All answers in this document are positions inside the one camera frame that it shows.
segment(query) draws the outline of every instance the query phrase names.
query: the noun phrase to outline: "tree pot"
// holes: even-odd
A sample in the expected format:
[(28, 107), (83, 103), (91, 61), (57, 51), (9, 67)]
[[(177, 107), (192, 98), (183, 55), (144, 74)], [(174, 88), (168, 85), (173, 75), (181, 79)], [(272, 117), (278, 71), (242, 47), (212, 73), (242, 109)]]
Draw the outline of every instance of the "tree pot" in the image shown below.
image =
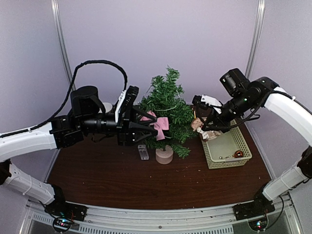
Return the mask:
[(168, 164), (174, 158), (174, 151), (169, 145), (166, 145), (166, 150), (156, 149), (156, 160), (160, 164)]

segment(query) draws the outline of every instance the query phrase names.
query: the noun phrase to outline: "white backdrop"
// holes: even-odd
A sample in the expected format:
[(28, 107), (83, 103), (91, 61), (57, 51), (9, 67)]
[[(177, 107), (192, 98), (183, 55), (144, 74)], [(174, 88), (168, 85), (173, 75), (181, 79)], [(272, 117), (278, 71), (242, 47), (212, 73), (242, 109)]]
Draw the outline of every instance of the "white backdrop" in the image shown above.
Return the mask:
[[(140, 88), (164, 75), (167, 65), (181, 73), (184, 98), (209, 94), (229, 99), (218, 79), (238, 67), (245, 72), (257, 0), (76, 0), (59, 1), (72, 71), (88, 59), (122, 66), (129, 84)], [(95, 85), (102, 101), (115, 103), (122, 75), (107, 65), (88, 65), (76, 86)]]
[[(50, 1), (0, 1), (0, 133), (36, 125), (63, 102), (68, 82)], [(43, 181), (54, 150), (12, 161)], [(27, 196), (0, 186), (0, 233), (19, 233)]]

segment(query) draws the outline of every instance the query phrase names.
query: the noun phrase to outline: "metal frame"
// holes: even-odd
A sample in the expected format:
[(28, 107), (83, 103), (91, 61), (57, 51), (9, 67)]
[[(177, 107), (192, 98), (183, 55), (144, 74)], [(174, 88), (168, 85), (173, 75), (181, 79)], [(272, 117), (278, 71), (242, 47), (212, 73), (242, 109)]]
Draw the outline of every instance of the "metal frame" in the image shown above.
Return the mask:
[[(69, 65), (69, 59), (66, 51), (66, 46), (65, 46), (65, 40), (64, 40), (64, 34), (63, 34), (63, 29), (62, 29), (62, 24), (60, 20), (60, 14), (59, 14), (59, 1), (58, 0), (51, 0), (51, 5), (52, 5), (52, 12), (53, 12), (53, 18), (55, 21), (55, 27), (58, 33), (58, 41), (59, 41), (59, 46), (60, 50), (62, 53), (62, 60), (63, 60), (63, 65), (64, 69), (68, 78), (69, 83), (72, 81), (72, 71), (70, 69)], [(75, 84), (72, 87), (72, 91), (76, 90)]]
[(52, 172), (52, 169), (53, 169), (53, 167), (54, 167), (54, 164), (55, 164), (55, 162), (56, 162), (56, 160), (57, 160), (57, 158), (58, 158), (58, 156), (59, 156), (59, 153), (60, 153), (60, 149), (57, 149), (57, 150), (54, 151), (54, 154), (53, 154), (53, 156), (52, 156), (52, 161), (51, 161), (49, 170), (48, 170), (48, 172), (47, 172), (47, 174), (46, 174), (46, 177), (45, 177), (45, 179), (44, 179), (44, 183), (47, 183), (47, 182), (48, 182), (49, 176), (50, 176), (50, 174), (51, 174), (51, 172)]
[(258, 12), (257, 12), (256, 20), (255, 20), (255, 25), (254, 25), (253, 41), (252, 41), (252, 46), (251, 46), (251, 50), (249, 54), (246, 72), (245, 72), (245, 76), (247, 79), (250, 78), (250, 75), (252, 73), (252, 69), (254, 66), (256, 50), (260, 41), (260, 36), (261, 36), (261, 31), (262, 31), (264, 11), (265, 11), (265, 0), (259, 0)]
[[(298, 216), (290, 196), (284, 195), (285, 213), (292, 234), (302, 234)], [(274, 201), (276, 211), (281, 212), (282, 202)], [(213, 230), (230, 228), (237, 223), (233, 213), (233, 205), (202, 209), (182, 210), (126, 210), (106, 207), (87, 206), (88, 211), (84, 222), (79, 224), (76, 231), (89, 233), (136, 233), (136, 234), (180, 234), (180, 233), (214, 233)], [(52, 218), (44, 212), (42, 206), (29, 200), (27, 212), (24, 214), (20, 234), (28, 234), (32, 220), (51, 225)]]

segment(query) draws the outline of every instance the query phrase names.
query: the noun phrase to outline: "wooden table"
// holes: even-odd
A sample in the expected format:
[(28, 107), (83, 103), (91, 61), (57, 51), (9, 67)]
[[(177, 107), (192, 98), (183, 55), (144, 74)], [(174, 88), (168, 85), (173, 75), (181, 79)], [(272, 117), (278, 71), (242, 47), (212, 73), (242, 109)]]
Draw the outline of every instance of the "wooden table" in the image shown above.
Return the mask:
[(247, 130), (240, 127), (253, 154), (242, 167), (209, 170), (198, 137), (185, 146), (185, 159), (168, 165), (142, 161), (137, 146), (117, 146), (115, 137), (93, 143), (86, 139), (62, 149), (49, 183), (59, 185), (68, 201), (127, 209), (184, 209), (252, 200), (270, 176)]

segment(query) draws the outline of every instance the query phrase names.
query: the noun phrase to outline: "small clear block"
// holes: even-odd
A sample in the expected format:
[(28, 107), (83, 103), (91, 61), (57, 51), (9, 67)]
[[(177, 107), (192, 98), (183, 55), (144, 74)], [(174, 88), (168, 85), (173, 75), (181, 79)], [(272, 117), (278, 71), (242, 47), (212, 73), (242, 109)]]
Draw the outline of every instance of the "small clear block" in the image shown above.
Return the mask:
[(140, 154), (141, 160), (149, 160), (150, 156), (148, 155), (146, 145), (138, 145), (138, 152)]

